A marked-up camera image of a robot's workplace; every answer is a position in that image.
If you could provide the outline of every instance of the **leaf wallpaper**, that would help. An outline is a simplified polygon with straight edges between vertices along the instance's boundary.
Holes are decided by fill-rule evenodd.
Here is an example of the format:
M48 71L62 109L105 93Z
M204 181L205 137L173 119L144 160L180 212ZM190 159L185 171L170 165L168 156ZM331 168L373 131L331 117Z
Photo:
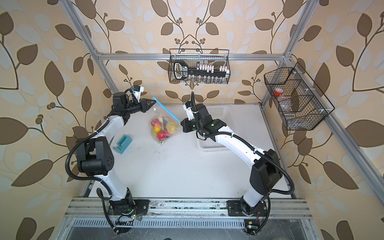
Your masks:
M292 55L381 174L383 18L382 1L320 0ZM310 205L324 240L380 239L384 209L326 123L313 131L287 131L272 102L266 112L299 197ZM357 212L368 221L358 220Z
M65 157L110 111L111 91L57 3L0 1L4 239L53 238L85 184ZM71 167L79 174L75 157Z
M98 51L283 53L304 0L73 0Z
M228 84L204 84L169 82L168 62L110 60L107 68L115 78L119 90L140 85L144 97L156 97L162 103L181 103L189 100L192 91L199 103L258 103L266 87L263 75L276 68L273 61L231 61L231 77Z

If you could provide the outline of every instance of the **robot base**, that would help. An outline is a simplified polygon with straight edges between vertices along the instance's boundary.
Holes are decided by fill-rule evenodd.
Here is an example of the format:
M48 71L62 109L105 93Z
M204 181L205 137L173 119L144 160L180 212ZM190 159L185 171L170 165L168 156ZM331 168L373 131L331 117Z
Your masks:
M131 191L129 188L127 188L127 194L124 199L121 199L119 201L109 201L109 208L110 210L113 210L113 215L126 215L126 216L132 216L132 215L139 215L139 214L145 214L148 212L148 205L149 200L148 199L137 199L133 200Z
M240 206L240 200L228 200L227 201L227 208L228 208L228 216L230 217L257 217L257 214L259 217L265 217L266 216L266 209L264 209L264 204L259 202L253 212L254 214L252 216L247 216L243 214L242 208Z
M148 205L149 205L148 199L135 200L134 206L137 207L137 211L136 211L136 213L133 212L132 215L139 215L139 214L145 215L145 213L148 212ZM115 206L110 205L109 208L113 210L113 215L126 215L128 209L131 209L132 207L130 207L129 205L115 205Z

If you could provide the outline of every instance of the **black wire basket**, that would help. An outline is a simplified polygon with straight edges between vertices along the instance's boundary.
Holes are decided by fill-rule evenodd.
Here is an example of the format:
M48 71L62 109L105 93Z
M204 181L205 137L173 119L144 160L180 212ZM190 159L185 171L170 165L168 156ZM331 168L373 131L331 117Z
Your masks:
M169 55L170 83L228 84L229 82L231 76L229 50L172 48L169 50Z
M334 106L313 81L308 86L302 67L283 67L264 74L265 85L287 130L313 130L333 110ZM316 97L329 102L324 106Z

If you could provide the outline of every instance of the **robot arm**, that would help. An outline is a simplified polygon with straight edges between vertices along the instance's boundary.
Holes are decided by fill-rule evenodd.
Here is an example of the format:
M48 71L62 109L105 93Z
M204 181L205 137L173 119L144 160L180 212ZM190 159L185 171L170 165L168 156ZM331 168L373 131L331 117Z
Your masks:
M102 188L106 191L103 194L101 189L97 189L97 194L103 201L109 200L115 215L129 214L135 203L129 189L124 186L113 169L114 157L109 145L132 113L139 111L145 113L156 103L155 100L140 99L143 91L143 87L133 86L125 92L113 94L112 110L105 117L104 124L93 134L80 140L70 151L66 161L67 174L73 179L97 180L102 184ZM78 169L87 177L75 176L69 168L70 158L75 151Z
M196 131L204 139L211 138L221 143L239 156L251 169L251 187L241 197L241 211L245 215L253 215L256 205L263 202L271 192L281 194L292 194L294 191L293 181L289 175L280 167L277 154L272 150L265 151L249 144L247 141L236 135L229 126L220 119L212 119L203 104L195 104L194 93L191 93L191 101L184 105L187 113L181 125L183 132ZM275 184L285 175L290 182L289 191L272 189Z

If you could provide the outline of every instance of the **teal plastic block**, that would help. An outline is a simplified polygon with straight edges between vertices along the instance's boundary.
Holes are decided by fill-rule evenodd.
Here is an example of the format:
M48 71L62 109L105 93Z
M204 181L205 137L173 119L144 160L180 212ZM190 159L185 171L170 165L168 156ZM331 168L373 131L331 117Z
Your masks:
M121 139L117 142L117 146L113 147L113 149L117 152L122 154L125 149L127 149L128 145L132 142L132 138L128 135L123 135Z

